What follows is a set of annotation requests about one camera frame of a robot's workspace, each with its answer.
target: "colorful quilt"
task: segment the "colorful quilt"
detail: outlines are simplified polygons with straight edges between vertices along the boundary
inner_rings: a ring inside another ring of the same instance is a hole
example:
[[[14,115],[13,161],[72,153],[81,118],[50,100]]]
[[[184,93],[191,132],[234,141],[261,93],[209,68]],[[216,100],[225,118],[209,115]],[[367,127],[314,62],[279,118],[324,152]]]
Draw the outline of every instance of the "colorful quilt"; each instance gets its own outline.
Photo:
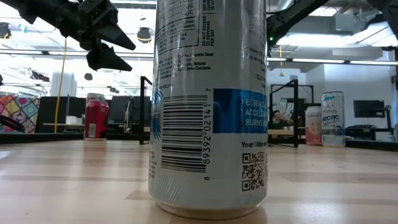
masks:
[[[35,133],[37,113],[40,98],[26,98],[19,96],[0,97],[0,114],[20,122],[25,127],[26,134]],[[0,124],[1,132],[18,132]]]

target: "table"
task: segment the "table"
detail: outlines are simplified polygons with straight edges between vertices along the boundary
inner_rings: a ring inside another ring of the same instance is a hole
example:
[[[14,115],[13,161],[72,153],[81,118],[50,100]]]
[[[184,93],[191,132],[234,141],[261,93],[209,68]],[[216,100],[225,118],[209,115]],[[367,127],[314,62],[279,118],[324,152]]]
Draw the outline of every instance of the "table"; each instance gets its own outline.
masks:
[[[147,191],[149,145],[134,141],[0,146],[0,223],[391,223],[398,153],[269,148],[269,191],[256,212],[204,222],[164,212]]]

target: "white energy drink can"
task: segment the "white energy drink can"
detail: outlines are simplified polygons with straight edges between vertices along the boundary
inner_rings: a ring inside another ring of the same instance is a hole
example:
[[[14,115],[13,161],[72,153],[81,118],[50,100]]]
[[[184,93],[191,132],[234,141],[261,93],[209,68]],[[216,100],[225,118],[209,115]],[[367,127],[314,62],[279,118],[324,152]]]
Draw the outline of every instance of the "white energy drink can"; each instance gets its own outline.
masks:
[[[305,142],[322,144],[322,109],[311,106],[305,112]]]
[[[224,219],[267,192],[264,0],[157,1],[149,192]]]
[[[322,94],[322,144],[329,147],[344,147],[346,144],[342,92]]]

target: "qr code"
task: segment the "qr code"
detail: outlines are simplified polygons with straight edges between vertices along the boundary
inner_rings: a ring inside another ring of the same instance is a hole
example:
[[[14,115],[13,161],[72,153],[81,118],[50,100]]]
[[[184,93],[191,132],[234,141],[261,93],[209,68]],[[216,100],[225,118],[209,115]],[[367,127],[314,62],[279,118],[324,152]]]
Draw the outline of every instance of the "qr code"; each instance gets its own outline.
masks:
[[[242,191],[256,190],[265,185],[266,161],[264,152],[242,154]]]

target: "person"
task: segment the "person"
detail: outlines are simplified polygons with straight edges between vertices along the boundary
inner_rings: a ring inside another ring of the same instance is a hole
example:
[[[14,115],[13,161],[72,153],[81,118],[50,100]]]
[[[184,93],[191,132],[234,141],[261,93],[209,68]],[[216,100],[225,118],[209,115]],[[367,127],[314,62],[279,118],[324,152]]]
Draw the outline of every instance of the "person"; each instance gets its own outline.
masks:
[[[294,124],[293,120],[282,116],[279,110],[275,110],[272,114],[275,121],[272,124],[272,129],[283,129],[284,126],[291,126]]]

